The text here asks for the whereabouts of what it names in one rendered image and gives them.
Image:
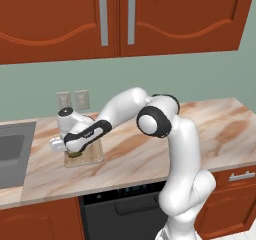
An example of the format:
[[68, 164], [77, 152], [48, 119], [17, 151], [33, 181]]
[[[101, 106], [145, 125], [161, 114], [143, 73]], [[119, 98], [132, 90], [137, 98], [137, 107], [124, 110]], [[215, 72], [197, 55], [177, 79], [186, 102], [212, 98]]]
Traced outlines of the red-brown drawer front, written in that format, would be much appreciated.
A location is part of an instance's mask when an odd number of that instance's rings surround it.
[[256, 173], [256, 165], [221, 171], [219, 173], [219, 176], [218, 176], [218, 179], [217, 179], [217, 188], [218, 189], [236, 188], [236, 187], [243, 187], [243, 186], [248, 185], [248, 184], [256, 183], [256, 177], [251, 178], [251, 179], [246, 179], [246, 180], [234, 181], [234, 182], [229, 182], [228, 181], [229, 176], [232, 173], [235, 173], [236, 175], [239, 175], [239, 174], [245, 173], [246, 171]]

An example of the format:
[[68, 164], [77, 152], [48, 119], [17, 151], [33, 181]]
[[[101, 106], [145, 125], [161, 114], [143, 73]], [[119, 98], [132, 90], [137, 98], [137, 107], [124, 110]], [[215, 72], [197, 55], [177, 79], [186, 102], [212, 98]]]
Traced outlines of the red-brown base cupboard door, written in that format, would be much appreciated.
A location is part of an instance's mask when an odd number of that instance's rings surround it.
[[85, 240], [78, 199], [0, 210], [0, 240]]
[[256, 184], [214, 191], [197, 216], [195, 229], [203, 240], [250, 229], [256, 218]]

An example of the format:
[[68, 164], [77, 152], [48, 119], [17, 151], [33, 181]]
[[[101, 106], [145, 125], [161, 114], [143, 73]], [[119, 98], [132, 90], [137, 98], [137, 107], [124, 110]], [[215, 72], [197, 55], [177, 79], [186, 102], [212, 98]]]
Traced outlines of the grey wall outlet plate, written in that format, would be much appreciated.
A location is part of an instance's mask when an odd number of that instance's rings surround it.
[[57, 92], [56, 96], [60, 109], [71, 107], [71, 94], [69, 92]]
[[89, 92], [87, 90], [76, 91], [75, 99], [77, 110], [87, 110], [90, 108]]

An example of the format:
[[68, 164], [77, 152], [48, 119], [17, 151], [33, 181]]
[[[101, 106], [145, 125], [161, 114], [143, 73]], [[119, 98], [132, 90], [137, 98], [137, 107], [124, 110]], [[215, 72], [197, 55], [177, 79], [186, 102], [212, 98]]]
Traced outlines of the red-brown wall cupboard door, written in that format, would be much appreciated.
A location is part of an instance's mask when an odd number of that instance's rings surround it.
[[115, 9], [102, 46], [99, 0], [0, 0], [0, 65], [115, 57]]
[[120, 0], [120, 55], [237, 50], [252, 0], [136, 0], [128, 45], [128, 0]]

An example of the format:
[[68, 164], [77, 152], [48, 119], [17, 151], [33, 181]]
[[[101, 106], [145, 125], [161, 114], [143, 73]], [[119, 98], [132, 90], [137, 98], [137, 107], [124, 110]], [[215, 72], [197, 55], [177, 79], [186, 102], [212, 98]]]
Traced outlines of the grey steel sink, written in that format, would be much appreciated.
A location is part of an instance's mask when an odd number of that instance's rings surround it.
[[36, 123], [0, 125], [0, 189], [24, 184]]

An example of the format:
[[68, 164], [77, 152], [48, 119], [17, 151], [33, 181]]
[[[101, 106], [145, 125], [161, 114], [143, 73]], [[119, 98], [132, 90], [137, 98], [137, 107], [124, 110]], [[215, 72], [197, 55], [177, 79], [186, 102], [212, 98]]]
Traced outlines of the black dishwasher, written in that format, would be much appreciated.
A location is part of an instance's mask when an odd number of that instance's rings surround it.
[[114, 203], [127, 197], [157, 193], [165, 182], [156, 182], [79, 197], [85, 240], [154, 240], [167, 216], [156, 209], [120, 216]]

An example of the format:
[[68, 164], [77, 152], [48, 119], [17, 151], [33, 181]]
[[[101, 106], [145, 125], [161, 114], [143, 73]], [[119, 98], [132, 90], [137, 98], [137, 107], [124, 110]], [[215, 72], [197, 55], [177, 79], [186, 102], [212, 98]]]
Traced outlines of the tan wooden cutting board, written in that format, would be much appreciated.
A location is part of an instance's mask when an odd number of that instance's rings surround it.
[[[73, 112], [69, 116], [69, 125], [61, 133], [62, 137], [65, 137], [68, 132], [75, 126], [76, 123], [82, 123], [81, 129], [88, 128], [94, 120], [91, 117], [83, 116], [77, 112]], [[98, 139], [92, 144], [88, 145], [82, 152], [82, 155], [76, 158], [69, 158], [68, 151], [65, 152], [64, 164], [66, 167], [77, 167], [82, 165], [100, 163], [104, 161], [104, 154], [102, 150], [101, 140]]]

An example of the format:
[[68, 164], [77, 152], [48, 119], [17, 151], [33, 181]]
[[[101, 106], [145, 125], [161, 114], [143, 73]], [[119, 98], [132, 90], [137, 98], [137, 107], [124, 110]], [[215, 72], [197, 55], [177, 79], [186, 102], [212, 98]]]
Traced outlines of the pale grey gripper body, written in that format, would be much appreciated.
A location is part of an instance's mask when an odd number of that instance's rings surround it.
[[52, 138], [50, 141], [50, 146], [53, 152], [65, 152], [66, 147], [63, 140], [60, 137]]

